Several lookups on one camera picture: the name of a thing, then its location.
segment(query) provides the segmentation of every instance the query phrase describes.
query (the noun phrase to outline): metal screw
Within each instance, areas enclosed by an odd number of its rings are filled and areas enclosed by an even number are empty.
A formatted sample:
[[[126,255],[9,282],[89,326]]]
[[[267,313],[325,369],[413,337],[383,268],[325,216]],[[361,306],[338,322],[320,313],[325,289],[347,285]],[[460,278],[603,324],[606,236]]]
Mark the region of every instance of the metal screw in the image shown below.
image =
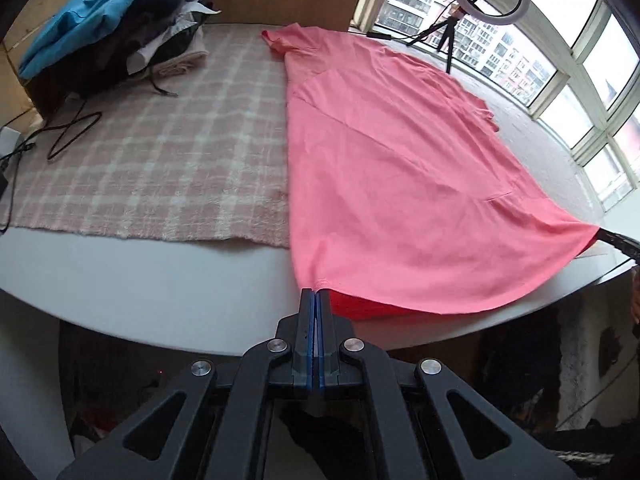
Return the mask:
[[[287,349],[287,342],[282,339],[272,339],[267,343],[269,352],[284,352]]]
[[[191,365],[191,373],[201,377],[207,375],[211,371],[211,363],[209,361],[196,361]]]
[[[425,359],[422,361],[420,368],[427,375],[436,375],[442,370],[442,365],[436,359]]]
[[[350,339],[347,339],[347,341],[344,342],[344,347],[349,352],[359,352],[364,348],[364,343],[361,339],[358,339],[357,337],[352,337]]]

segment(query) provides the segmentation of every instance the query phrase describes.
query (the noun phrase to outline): white window frame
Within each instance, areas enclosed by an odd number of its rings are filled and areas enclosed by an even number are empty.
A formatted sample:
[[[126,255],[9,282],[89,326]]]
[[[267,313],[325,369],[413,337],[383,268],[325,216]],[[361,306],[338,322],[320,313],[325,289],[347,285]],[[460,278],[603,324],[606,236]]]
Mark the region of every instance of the white window frame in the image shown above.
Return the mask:
[[[508,12],[513,9],[518,0],[486,1],[498,12]],[[371,30],[383,2],[384,0],[358,0],[354,14],[356,27],[363,32]],[[535,4],[531,4],[529,11],[518,21],[516,26],[536,45],[540,52],[556,67],[557,71],[525,109],[533,120],[538,120],[568,84],[593,123],[593,128],[575,147],[567,149],[571,151],[574,159],[584,166],[605,145],[610,145],[632,188],[637,189],[640,179],[633,172],[622,150],[613,139],[613,135],[626,123],[640,104],[640,63],[609,109],[602,102],[583,65],[600,39],[610,17],[611,10],[607,4],[603,0],[597,0],[577,40],[573,45],[567,45],[549,19]],[[502,57],[501,59],[504,63],[509,61],[508,58]],[[484,76],[479,73],[478,77],[484,79]]]

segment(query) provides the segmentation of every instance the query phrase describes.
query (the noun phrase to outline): checkered cloth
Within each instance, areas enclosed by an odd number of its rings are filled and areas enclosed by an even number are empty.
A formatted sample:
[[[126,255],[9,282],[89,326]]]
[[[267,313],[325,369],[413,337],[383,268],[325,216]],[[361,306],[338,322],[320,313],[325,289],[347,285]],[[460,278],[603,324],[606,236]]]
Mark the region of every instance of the checkered cloth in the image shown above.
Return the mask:
[[[52,162],[59,132],[39,136],[20,164],[12,225],[287,247],[287,81],[264,28],[205,25],[206,67],[157,81],[178,97],[142,80],[89,98],[82,113],[101,110],[102,119]],[[80,104],[65,104],[52,124]]]

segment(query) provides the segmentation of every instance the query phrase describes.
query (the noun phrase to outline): blue garment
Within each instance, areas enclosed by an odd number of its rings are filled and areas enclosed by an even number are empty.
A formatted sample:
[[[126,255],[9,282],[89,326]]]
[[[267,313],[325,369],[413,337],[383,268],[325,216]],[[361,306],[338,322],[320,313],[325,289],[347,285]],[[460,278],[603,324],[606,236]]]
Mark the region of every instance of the blue garment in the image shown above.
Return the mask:
[[[69,0],[51,18],[20,61],[19,75],[30,79],[67,54],[111,34],[133,0]]]

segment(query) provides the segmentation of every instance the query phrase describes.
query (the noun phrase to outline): pink t-shirt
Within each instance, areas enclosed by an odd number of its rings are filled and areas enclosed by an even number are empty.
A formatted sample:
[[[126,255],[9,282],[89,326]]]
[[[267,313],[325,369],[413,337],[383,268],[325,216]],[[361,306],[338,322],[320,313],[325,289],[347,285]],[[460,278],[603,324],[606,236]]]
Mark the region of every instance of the pink t-shirt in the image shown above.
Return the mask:
[[[503,145],[484,101],[377,41],[264,31],[289,78],[300,287],[460,314],[517,300],[593,243]],[[350,312],[341,302],[338,312]],[[383,306],[366,316],[388,314]]]

